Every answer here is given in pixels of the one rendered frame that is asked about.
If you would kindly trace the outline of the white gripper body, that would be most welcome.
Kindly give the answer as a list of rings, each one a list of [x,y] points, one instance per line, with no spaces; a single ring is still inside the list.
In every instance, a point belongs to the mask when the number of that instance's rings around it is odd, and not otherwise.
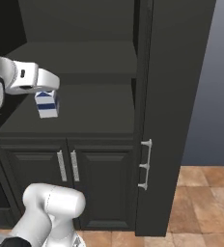
[[[46,69],[39,69],[37,91],[56,91],[60,87],[60,78]]]

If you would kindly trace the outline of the white blue striped milk carton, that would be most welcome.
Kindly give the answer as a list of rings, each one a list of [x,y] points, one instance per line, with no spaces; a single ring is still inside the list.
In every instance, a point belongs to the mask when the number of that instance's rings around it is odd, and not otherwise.
[[[59,99],[55,91],[35,93],[35,101],[42,119],[57,118],[59,115]]]

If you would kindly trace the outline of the dark open cabinet with shelves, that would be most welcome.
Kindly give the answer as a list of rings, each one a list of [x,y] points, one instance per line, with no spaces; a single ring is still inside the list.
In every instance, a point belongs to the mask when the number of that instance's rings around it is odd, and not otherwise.
[[[1,138],[134,132],[137,0],[0,0],[0,55],[60,79],[60,111],[42,119],[33,96],[13,96]]]

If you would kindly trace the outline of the dark lower cabinet door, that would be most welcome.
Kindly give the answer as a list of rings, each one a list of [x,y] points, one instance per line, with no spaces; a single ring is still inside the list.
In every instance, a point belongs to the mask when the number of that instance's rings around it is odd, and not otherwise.
[[[57,152],[64,156],[68,181],[62,181]],[[63,138],[0,137],[0,164],[14,196],[17,216],[22,216],[24,190],[31,183],[47,183],[72,187],[70,159]]]
[[[68,139],[73,186],[86,198],[85,231],[133,231],[133,142]]]

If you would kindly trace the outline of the dark open cabinet door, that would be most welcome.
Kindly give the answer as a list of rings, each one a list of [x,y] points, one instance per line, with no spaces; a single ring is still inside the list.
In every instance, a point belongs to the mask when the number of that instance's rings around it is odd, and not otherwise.
[[[137,236],[165,236],[216,0],[140,0],[134,113]],[[152,139],[148,189],[145,182]]]

